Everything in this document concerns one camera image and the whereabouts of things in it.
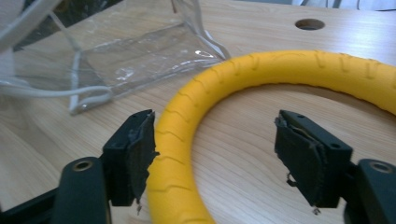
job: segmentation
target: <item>clear plastic bag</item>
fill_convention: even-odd
[[[43,2],[26,0],[20,18]],[[10,38],[18,19],[0,26],[0,93],[71,96],[76,114],[229,58],[204,30],[197,0],[63,0],[46,15],[21,40]]]

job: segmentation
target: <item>yellow tube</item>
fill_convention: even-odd
[[[179,90],[156,127],[149,167],[153,223],[215,223],[195,186],[191,143],[205,113],[233,92],[263,84],[307,84],[341,91],[396,115],[396,67],[313,50],[253,53],[207,69]]]

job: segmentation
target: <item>wood grain surface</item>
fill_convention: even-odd
[[[200,1],[205,28],[233,56],[253,51],[321,49],[396,65],[394,14],[228,0]],[[325,28],[300,30],[297,20]],[[7,210],[57,187],[63,167],[99,156],[106,140],[131,114],[152,108],[157,117],[193,74],[157,82],[71,117],[67,99],[0,96],[0,204]],[[321,88],[265,85],[240,91],[206,115],[194,140],[195,179],[218,223],[343,223],[344,202],[315,216],[276,157],[274,119],[279,109],[304,114],[351,145],[353,161],[396,163],[396,117],[348,95]],[[113,223],[150,223],[146,196],[112,208]]]

